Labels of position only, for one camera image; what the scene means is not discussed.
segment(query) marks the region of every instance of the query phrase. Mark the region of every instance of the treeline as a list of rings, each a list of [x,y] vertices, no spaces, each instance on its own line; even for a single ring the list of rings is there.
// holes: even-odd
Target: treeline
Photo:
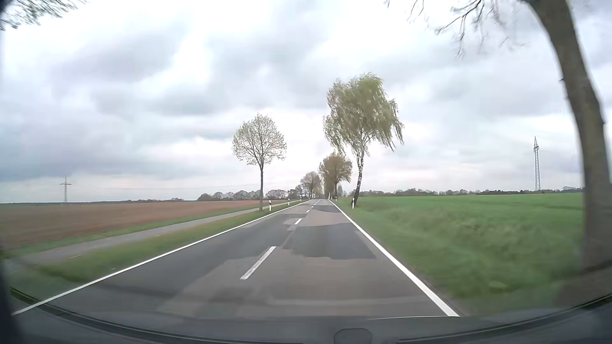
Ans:
[[[369,190],[369,191],[361,191],[359,193],[360,197],[367,196],[467,196],[467,195],[526,195],[532,193],[572,193],[572,192],[582,192],[584,188],[580,187],[571,187],[564,186],[562,189],[544,189],[544,190],[520,190],[520,191],[505,191],[505,190],[476,190],[476,191],[468,191],[465,189],[461,190],[446,190],[446,191],[431,191],[431,190],[423,190],[423,189],[408,189],[408,190],[396,190],[394,192],[384,192],[378,190]],[[348,194],[348,196],[353,197],[355,195],[355,190]]]
[[[289,191],[282,189],[272,189],[264,195],[265,200],[286,200],[290,198],[296,200],[300,197],[299,192],[295,189]],[[212,195],[203,193],[198,197],[197,201],[241,201],[241,200],[258,200],[259,191],[240,190],[238,192],[215,192]]]

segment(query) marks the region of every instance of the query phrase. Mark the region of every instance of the birch tree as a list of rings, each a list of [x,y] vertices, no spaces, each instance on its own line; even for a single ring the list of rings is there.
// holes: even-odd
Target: birch tree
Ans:
[[[382,79],[372,73],[360,75],[347,83],[337,80],[327,92],[327,104],[330,114],[323,119],[325,137],[339,153],[343,154],[348,148],[357,158],[357,205],[364,158],[370,156],[370,143],[376,141],[393,151],[394,136],[404,143],[404,124],[397,117],[395,99],[387,99]]]

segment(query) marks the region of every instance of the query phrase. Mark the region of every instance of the green field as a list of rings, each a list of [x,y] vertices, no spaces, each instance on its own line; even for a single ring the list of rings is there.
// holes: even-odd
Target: green field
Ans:
[[[580,193],[360,197],[338,205],[469,312],[550,304],[580,259]]]

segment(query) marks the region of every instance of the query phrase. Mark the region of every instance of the cloud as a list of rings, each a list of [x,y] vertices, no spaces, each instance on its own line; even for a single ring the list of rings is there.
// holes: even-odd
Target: cloud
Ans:
[[[483,47],[470,35],[458,58],[452,32],[436,36],[407,23],[395,3],[181,1],[117,11],[120,2],[96,2],[7,32],[2,200],[31,201],[24,195],[32,185],[66,175],[81,185],[178,185],[184,191],[168,196],[188,199],[224,185],[256,189],[259,172],[230,146],[238,125],[258,111],[288,142],[287,159],[266,167],[266,188],[293,187],[332,151],[321,130],[328,88],[364,72],[381,76],[397,99],[406,144],[395,152],[373,144],[363,189],[528,189],[533,136],[542,185],[580,185],[556,57],[525,6],[509,21],[517,44],[500,48],[504,32],[493,28]],[[581,7],[575,16],[607,109],[610,6],[591,5],[597,9]],[[432,7],[430,18],[447,10]],[[157,198],[155,191],[79,192],[83,201]]]

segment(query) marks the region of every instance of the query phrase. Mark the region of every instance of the tree trunk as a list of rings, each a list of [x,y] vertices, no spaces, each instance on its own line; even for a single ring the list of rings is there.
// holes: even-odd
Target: tree trunk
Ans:
[[[357,168],[359,169],[359,176],[357,177],[357,187],[355,188],[355,206],[357,206],[357,199],[359,198],[359,190],[361,189],[361,177],[364,172],[364,154],[365,152],[361,152],[361,157],[357,157]]]
[[[599,100],[584,66],[566,0],[528,3],[550,36],[578,126],[584,169],[581,268],[585,275],[612,262],[612,187]],[[603,285],[592,287],[591,291],[608,289]]]
[[[261,183],[259,185],[259,211],[264,209],[264,167],[259,167],[261,170]]]

